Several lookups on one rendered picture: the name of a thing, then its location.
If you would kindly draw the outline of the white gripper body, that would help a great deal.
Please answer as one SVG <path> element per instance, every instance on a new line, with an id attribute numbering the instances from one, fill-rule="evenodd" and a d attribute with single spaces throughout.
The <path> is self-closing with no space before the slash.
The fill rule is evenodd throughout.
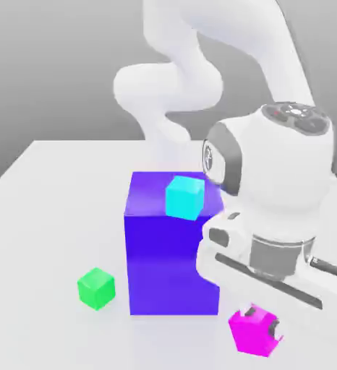
<path id="1" fill-rule="evenodd" d="M 305 269 L 284 281 L 270 280 L 252 272 L 227 248 L 205 239 L 198 246 L 196 268 L 240 306 L 254 304 L 274 314 L 280 322 L 278 332 L 305 329 L 337 341 L 337 279 L 328 285 Z"/>

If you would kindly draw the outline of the small magenta cube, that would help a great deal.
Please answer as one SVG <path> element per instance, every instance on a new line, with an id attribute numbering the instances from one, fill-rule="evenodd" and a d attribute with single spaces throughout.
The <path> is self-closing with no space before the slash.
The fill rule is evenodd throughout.
<path id="1" fill-rule="evenodd" d="M 268 334 L 268 326 L 275 314 L 255 305 L 257 311 L 250 317 L 241 317 L 239 310 L 228 320 L 236 349 L 242 353 L 269 357 L 280 342 Z"/>

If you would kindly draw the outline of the small cyan cube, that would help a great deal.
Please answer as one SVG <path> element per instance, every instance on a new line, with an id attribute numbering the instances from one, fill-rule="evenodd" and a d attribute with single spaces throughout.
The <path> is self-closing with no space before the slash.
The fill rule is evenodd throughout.
<path id="1" fill-rule="evenodd" d="M 167 216 L 195 221 L 204 207 L 205 181 L 175 176 L 165 190 Z"/>

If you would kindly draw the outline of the small green cube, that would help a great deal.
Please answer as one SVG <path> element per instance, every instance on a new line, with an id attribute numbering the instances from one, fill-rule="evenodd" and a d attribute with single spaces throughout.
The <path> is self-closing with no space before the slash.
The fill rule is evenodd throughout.
<path id="1" fill-rule="evenodd" d="M 77 281 L 77 288 L 81 302 L 96 311 L 116 295 L 114 277 L 98 267 L 83 275 Z"/>

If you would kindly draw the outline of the large purple box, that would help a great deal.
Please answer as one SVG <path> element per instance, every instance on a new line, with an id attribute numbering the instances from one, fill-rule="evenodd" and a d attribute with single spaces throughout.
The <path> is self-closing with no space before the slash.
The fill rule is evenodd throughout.
<path id="1" fill-rule="evenodd" d="M 132 174 L 124 211 L 129 310 L 132 315 L 216 315 L 219 287 L 200 277 L 196 257 L 202 226 L 223 209 L 220 189 L 201 172 L 204 206 L 196 220 L 165 213 L 175 172 Z"/>

